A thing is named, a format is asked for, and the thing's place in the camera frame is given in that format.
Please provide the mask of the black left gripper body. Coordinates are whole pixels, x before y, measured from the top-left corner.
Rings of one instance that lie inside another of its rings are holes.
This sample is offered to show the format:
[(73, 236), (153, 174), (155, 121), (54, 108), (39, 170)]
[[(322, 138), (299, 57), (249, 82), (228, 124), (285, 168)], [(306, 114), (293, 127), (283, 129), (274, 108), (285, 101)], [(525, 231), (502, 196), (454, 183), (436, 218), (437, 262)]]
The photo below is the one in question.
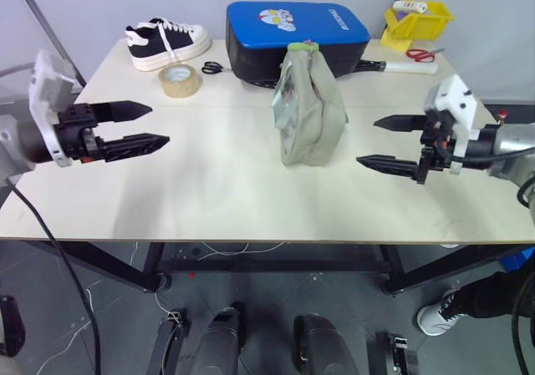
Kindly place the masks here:
[(58, 113), (54, 131), (66, 156), (82, 163), (104, 159), (104, 141), (94, 134), (99, 125), (98, 104), (71, 104)]

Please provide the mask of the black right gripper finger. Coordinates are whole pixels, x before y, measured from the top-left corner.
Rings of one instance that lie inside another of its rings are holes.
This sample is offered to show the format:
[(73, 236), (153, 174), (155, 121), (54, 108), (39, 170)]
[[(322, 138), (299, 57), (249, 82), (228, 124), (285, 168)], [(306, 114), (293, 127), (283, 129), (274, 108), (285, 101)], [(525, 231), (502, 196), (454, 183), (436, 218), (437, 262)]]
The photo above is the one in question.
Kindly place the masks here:
[(374, 122), (374, 126), (395, 132), (422, 131), (427, 123), (427, 116), (424, 114), (393, 114)]
[(366, 155), (356, 158), (366, 168), (387, 175), (415, 178), (418, 164), (415, 161), (399, 160), (391, 155)]

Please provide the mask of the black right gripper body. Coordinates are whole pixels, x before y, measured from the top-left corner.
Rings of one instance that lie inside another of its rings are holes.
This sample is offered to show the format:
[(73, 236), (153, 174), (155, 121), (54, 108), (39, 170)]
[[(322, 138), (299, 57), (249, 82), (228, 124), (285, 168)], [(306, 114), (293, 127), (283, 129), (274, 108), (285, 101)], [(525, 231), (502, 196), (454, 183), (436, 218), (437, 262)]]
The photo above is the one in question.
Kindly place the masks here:
[(448, 139), (452, 133), (454, 118), (451, 114), (423, 114), (415, 119), (415, 130), (421, 131), (422, 149), (415, 170), (415, 181), (423, 185), (431, 170), (448, 169), (451, 161), (444, 156), (443, 150), (449, 149)]

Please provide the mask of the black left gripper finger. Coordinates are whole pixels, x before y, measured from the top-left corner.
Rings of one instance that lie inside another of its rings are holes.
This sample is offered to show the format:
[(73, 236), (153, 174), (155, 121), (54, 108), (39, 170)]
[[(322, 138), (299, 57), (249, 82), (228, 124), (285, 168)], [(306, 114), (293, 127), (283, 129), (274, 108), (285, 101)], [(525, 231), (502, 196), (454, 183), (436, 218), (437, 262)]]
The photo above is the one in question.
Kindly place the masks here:
[(102, 144), (104, 161), (117, 161), (149, 155), (162, 148), (171, 139), (158, 134), (136, 134)]
[(129, 100), (92, 104), (98, 123), (136, 120), (152, 111), (152, 108)]

